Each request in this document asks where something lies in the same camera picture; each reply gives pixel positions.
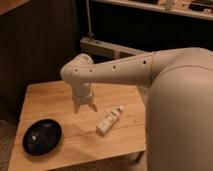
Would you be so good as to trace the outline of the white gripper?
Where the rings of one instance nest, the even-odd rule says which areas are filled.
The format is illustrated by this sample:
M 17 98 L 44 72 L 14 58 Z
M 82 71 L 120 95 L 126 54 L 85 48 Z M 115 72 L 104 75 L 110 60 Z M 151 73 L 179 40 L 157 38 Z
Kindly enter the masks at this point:
M 81 105 L 89 105 L 91 109 L 95 112 L 98 111 L 97 106 L 94 101 L 94 93 L 92 91 L 86 94 L 80 94 L 79 92 L 74 91 L 72 93 L 72 100 L 74 103 L 74 113 L 78 114 Z

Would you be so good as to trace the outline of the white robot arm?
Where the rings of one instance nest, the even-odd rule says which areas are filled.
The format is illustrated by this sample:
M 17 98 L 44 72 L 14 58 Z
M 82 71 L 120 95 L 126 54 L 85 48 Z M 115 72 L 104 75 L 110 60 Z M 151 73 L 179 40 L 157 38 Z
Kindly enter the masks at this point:
M 213 171 L 213 51 L 161 50 L 99 64 L 82 53 L 60 75 L 76 106 L 93 102 L 93 83 L 148 87 L 147 171 Z

